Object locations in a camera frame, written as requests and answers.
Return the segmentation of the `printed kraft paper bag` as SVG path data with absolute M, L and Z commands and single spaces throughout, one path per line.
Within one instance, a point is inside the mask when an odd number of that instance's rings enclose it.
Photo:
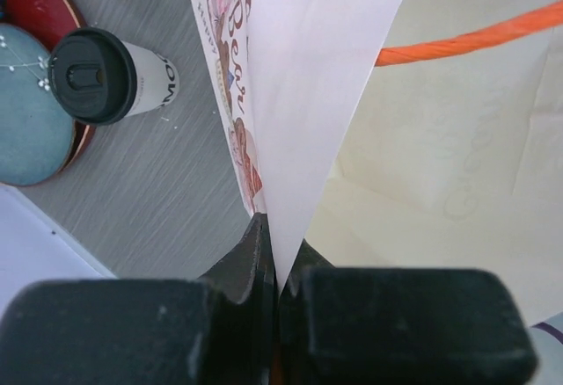
M 562 0 L 192 0 L 243 202 L 277 282 L 479 268 L 562 310 Z

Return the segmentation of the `white paper cup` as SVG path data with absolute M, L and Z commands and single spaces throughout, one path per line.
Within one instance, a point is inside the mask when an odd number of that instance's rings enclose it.
M 179 92 L 179 73 L 172 62 L 149 49 L 124 43 L 135 67 L 134 101 L 126 117 L 169 105 Z

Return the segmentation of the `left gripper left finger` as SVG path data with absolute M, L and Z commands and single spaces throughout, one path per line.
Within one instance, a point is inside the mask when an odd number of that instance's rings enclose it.
M 267 217 L 195 280 L 44 280 L 1 320 L 4 384 L 268 384 L 277 300 Z

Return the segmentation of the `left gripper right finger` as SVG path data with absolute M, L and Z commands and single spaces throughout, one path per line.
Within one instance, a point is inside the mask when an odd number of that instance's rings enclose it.
M 284 384 L 525 384 L 537 353 L 479 269 L 335 267 L 303 243 L 279 303 Z

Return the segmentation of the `black cup lid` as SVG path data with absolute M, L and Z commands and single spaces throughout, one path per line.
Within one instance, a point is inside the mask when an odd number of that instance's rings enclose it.
M 125 118 L 137 91 L 135 65 L 124 43 L 93 27 L 76 29 L 58 42 L 48 60 L 48 80 L 62 109 L 92 126 Z

